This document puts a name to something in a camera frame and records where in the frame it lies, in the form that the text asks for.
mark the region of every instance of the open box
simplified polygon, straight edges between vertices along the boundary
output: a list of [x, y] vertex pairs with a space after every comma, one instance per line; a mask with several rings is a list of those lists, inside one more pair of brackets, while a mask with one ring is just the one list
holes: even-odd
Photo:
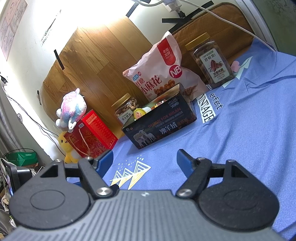
[[[159, 102], [164, 103], [154, 108]], [[182, 84], [177, 84], [145, 105], [152, 110], [135, 120], [131, 116], [122, 128], [132, 143], [141, 149], [197, 119], [190, 98], [185, 95]]]

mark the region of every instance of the red gift box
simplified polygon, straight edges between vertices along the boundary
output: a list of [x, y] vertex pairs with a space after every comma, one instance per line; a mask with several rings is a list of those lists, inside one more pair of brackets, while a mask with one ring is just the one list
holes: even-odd
[[112, 149], [118, 140], [93, 110], [78, 121], [72, 133], [67, 132], [64, 137], [82, 157], [93, 158]]

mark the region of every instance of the yellow cap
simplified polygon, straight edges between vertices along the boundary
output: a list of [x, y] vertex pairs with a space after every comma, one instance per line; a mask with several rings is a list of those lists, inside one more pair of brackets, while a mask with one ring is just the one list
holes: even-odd
[[125, 104], [130, 98], [131, 98], [131, 95], [129, 93], [126, 93], [118, 101], [116, 101], [111, 107], [117, 110], [120, 106]]
[[135, 109], [135, 111], [133, 112], [133, 116], [136, 120], [145, 114], [146, 114], [146, 112], [142, 108]]
[[204, 34], [198, 36], [196, 39], [189, 42], [188, 44], [186, 44], [185, 48], [189, 51], [189, 50], [193, 49], [194, 47], [196, 47], [197, 45], [200, 45], [202, 42], [206, 41], [209, 38], [210, 38], [209, 34], [204, 33]]

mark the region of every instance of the white cable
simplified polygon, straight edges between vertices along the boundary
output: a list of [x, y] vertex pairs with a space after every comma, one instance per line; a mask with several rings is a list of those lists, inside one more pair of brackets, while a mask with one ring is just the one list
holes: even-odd
[[154, 6], [157, 6], [157, 5], [163, 3], [163, 0], [160, 0], [160, 1], [158, 1], [157, 3], [153, 3], [153, 4], [146, 4], [146, 3], [141, 2], [140, 0], [132, 0], [132, 1], [137, 2], [137, 3], [139, 3], [140, 5], [145, 6], [145, 7], [154, 7]]
[[[145, 3], [141, 2], [140, 0], [133, 0], [133, 1], [139, 3], [139, 4], [143, 5], [143, 6], [147, 6], [147, 7], [156, 6], [156, 5], [158, 5], [158, 4], [160, 4], [160, 3], [163, 2], [163, 0], [160, 0], [159, 2], [157, 2], [157, 3], [155, 3], [155, 4], [145, 4]], [[258, 39], [261, 43], [263, 43], [266, 47], [268, 47], [268, 48], [269, 48], [270, 50], [272, 50], [273, 52], [276, 52], [272, 47], [270, 47], [270, 46], [269, 46], [265, 41], [263, 41], [261, 38], [257, 37], [255, 34], [251, 33], [250, 31], [248, 31], [248, 30], [246, 30], [246, 29], [244, 29], [244, 28], [242, 28], [241, 26], [239, 26], [239, 25], [237, 25], [237, 24], [235, 24], [235, 23], [233, 23], [233, 22], [230, 22], [230, 21], [228, 21], [228, 20], [226, 20], [226, 19], [224, 19], [224, 18], [221, 18], [221, 17], [219, 17], [218, 15], [214, 14], [213, 12], [211, 12], [211, 11], [207, 10], [206, 8], [203, 8], [203, 7], [201, 7], [201, 6], [197, 5], [197, 4], [194, 4], [194, 3], [189, 2], [189, 1], [187, 1], [187, 0], [179, 0], [179, 1], [181, 1], [181, 2], [185, 2], [185, 3], [188, 3], [188, 4], [190, 4], [190, 5], [192, 5], [192, 6], [195, 6], [195, 7], [198, 7], [198, 8], [200, 8], [200, 9], [202, 9], [202, 10], [208, 12], [209, 14], [213, 15], [214, 17], [220, 19], [221, 21], [226, 22], [226, 23], [228, 23], [228, 24], [231, 24], [231, 25], [233, 25], [233, 26], [239, 28], [240, 30], [242, 30], [242, 31], [244, 31], [244, 32], [246, 32], [246, 33], [252, 35], [254, 38]]]

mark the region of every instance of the metal screw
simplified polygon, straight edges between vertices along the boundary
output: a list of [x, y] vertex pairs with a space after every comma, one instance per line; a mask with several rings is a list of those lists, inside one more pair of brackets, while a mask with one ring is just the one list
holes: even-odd
[[96, 193], [97, 193], [98, 195], [101, 195], [101, 196], [107, 196], [107, 195], [109, 195], [111, 192], [112, 192], [112, 189], [111, 189], [111, 188], [107, 188], [107, 187], [98, 188], [98, 189], [96, 190]]
[[179, 197], [189, 197], [192, 194], [192, 191], [188, 188], [183, 188], [177, 192]]

